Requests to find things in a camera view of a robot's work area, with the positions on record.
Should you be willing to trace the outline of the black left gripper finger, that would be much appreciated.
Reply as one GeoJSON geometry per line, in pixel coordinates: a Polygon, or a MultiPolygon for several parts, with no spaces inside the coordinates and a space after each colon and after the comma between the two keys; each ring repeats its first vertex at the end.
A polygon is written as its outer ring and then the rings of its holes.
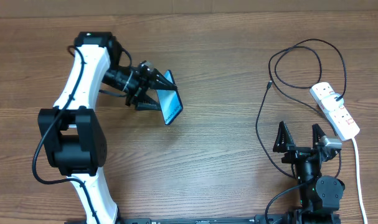
{"type": "Polygon", "coordinates": [[[135,110],[138,111],[147,111],[147,110],[154,110],[154,111],[161,111],[160,104],[152,99],[147,94],[140,95],[136,98],[135,103],[135,110]]]}
{"type": "Polygon", "coordinates": [[[177,86],[170,70],[162,74],[155,68],[149,77],[149,87],[154,90],[177,91],[177,86]]]}

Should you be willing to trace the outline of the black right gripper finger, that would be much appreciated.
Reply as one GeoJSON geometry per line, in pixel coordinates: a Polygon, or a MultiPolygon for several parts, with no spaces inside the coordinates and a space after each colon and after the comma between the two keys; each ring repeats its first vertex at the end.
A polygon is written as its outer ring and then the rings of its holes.
{"type": "Polygon", "coordinates": [[[312,135],[313,135],[314,148],[317,148],[319,146],[324,146],[324,143],[322,142],[321,138],[325,136],[325,133],[318,124],[312,125],[312,135]]]}
{"type": "Polygon", "coordinates": [[[279,123],[278,133],[273,146],[273,152],[288,152],[295,147],[295,142],[284,121],[279,123]]]}

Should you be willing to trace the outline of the blue Galaxy smartphone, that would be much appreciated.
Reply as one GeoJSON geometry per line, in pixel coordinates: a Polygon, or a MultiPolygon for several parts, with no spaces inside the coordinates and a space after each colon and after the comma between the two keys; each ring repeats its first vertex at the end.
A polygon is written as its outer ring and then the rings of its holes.
{"type": "MultiPolygon", "coordinates": [[[[164,77],[177,87],[172,71],[166,70],[164,77]]],[[[177,88],[175,90],[156,90],[156,92],[161,106],[164,123],[165,125],[170,125],[183,110],[183,104],[179,92],[177,88]]]]}

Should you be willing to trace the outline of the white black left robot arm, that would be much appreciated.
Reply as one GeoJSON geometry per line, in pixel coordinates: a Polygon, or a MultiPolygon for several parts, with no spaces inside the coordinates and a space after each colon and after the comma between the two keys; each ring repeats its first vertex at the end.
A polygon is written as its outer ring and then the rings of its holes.
{"type": "Polygon", "coordinates": [[[81,32],[67,49],[73,67],[53,107],[39,111],[37,149],[59,170],[61,182],[73,185],[86,223],[123,223],[104,173],[107,142],[95,114],[101,85],[138,111],[160,111],[167,125],[183,110],[178,88],[171,71],[161,73],[151,62],[121,66],[126,51],[111,32],[81,32]]]}

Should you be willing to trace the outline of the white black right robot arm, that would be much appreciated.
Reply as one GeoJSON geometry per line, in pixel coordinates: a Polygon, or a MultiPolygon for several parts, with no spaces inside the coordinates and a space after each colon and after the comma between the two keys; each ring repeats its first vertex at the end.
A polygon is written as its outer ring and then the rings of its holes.
{"type": "Polygon", "coordinates": [[[345,185],[337,177],[323,175],[321,168],[322,163],[340,154],[343,144],[339,137],[327,136],[318,124],[312,125],[312,138],[311,147],[299,147],[295,144],[286,123],[279,123],[273,152],[282,153],[281,162],[292,166],[297,185],[270,200],[264,213],[266,223],[341,222],[334,212],[340,208],[345,185]],[[284,214],[268,214],[276,199],[294,190],[299,191],[299,207],[291,208],[284,214]]]}

